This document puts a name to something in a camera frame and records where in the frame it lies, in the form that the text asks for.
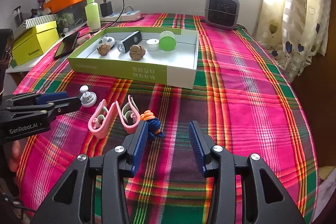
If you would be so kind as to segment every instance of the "plaid bedspread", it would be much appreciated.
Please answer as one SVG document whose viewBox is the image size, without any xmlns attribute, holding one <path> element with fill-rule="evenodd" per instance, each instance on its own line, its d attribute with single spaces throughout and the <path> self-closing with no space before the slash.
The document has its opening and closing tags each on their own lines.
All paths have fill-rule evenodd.
<svg viewBox="0 0 336 224">
<path fill-rule="evenodd" d="M 36 65 L 16 93 L 65 90 L 80 96 L 82 85 L 98 101 L 126 103 L 134 97 L 140 113 L 150 109 L 161 120 L 165 137 L 146 144 L 134 179 L 125 180 L 132 223 L 201 224 L 210 205 L 212 179 L 205 180 L 195 164 L 188 124 L 197 120 L 203 132 L 229 151 L 243 156 L 259 153 L 296 202 L 306 223 L 316 201 L 317 161 L 303 110 L 272 59 L 247 31 L 219 30 L 199 16 L 151 14 L 119 26 L 157 26 L 199 31 L 198 68 L 194 89 L 155 85 L 73 72 L 66 58 L 54 61 L 55 47 Z M 85 28 L 81 35 L 88 32 Z M 93 108 L 63 115 L 49 132 L 30 137 L 17 177 L 21 199 L 37 209 L 54 183 L 81 153 L 101 155 L 120 145 L 127 133 L 116 118 L 107 138 L 88 131 Z M 97 183 L 100 195 L 100 182 Z M 241 223 L 241 184 L 237 184 L 237 223 Z M 96 199 L 96 222 L 100 201 Z"/>
</svg>

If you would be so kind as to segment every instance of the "knitted toy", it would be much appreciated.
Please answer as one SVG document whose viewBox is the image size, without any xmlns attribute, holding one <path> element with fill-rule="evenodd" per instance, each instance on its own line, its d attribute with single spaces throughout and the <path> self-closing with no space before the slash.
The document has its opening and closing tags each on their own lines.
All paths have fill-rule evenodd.
<svg viewBox="0 0 336 224">
<path fill-rule="evenodd" d="M 148 123 L 148 136 L 154 140 L 156 136 L 160 138 L 164 137 L 164 133 L 161 131 L 161 123 L 158 118 L 150 110 L 146 110 L 144 114 L 140 115 L 141 121 Z"/>
</svg>

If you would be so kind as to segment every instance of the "human hand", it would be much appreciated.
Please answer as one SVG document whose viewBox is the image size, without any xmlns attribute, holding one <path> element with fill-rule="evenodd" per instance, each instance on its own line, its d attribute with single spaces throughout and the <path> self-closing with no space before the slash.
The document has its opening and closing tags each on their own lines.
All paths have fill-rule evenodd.
<svg viewBox="0 0 336 224">
<path fill-rule="evenodd" d="M 12 157 L 9 159 L 8 166 L 12 172 L 17 172 L 21 160 L 21 144 L 19 141 L 14 141 L 12 144 Z"/>
</svg>

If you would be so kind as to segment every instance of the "screw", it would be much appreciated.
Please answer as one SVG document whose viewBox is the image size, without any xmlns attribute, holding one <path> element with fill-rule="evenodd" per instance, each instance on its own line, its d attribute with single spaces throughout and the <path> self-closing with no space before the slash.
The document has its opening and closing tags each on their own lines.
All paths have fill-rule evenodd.
<svg viewBox="0 0 336 224">
<path fill-rule="evenodd" d="M 84 160 L 86 160 L 86 158 L 87 158 L 87 156 L 86 156 L 85 154 L 80 154 L 80 155 L 77 157 L 77 159 L 78 159 L 79 161 L 84 161 Z"/>
<path fill-rule="evenodd" d="M 117 153 L 121 153 L 125 150 L 125 148 L 121 145 L 117 146 L 114 151 L 117 152 Z"/>
<path fill-rule="evenodd" d="M 213 150 L 216 152 L 222 152 L 223 151 L 223 147 L 221 147 L 220 145 L 215 145 L 213 147 Z"/>
<path fill-rule="evenodd" d="M 259 156 L 257 153 L 253 153 L 253 154 L 251 155 L 251 158 L 252 158 L 253 160 L 260 160 L 260 156 Z"/>
</svg>

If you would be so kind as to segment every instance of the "blue gripper pad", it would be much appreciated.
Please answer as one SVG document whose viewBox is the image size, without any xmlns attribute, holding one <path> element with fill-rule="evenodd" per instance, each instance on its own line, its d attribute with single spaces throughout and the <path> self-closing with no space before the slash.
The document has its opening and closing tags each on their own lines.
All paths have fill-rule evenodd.
<svg viewBox="0 0 336 224">
<path fill-rule="evenodd" d="M 63 92 L 45 93 L 36 99 L 37 105 L 46 105 L 49 102 L 69 98 L 68 94 Z"/>
<path fill-rule="evenodd" d="M 196 165 L 198 167 L 198 170 L 201 172 L 203 177 L 205 177 L 206 176 L 205 154 L 204 154 L 203 148 L 200 144 L 198 132 L 195 128 L 194 123 L 196 123 L 196 125 L 198 127 L 197 122 L 195 122 L 195 121 L 190 122 L 188 135 L 189 135 L 189 139 L 190 139 L 190 142 L 191 142 L 191 146 L 193 148 L 194 157 L 195 157 L 195 160 L 196 160 Z"/>
<path fill-rule="evenodd" d="M 143 153 L 145 151 L 147 137 L 148 137 L 148 124 L 147 122 L 143 123 L 143 126 L 141 126 L 142 122 L 139 123 L 138 128 L 134 134 L 133 141 L 137 140 L 137 143 L 135 144 L 135 148 L 133 151 L 131 151 L 132 155 L 129 155 L 131 158 L 131 164 L 132 169 L 131 173 L 133 176 L 136 175 L 140 168 L 141 160 Z"/>
</svg>

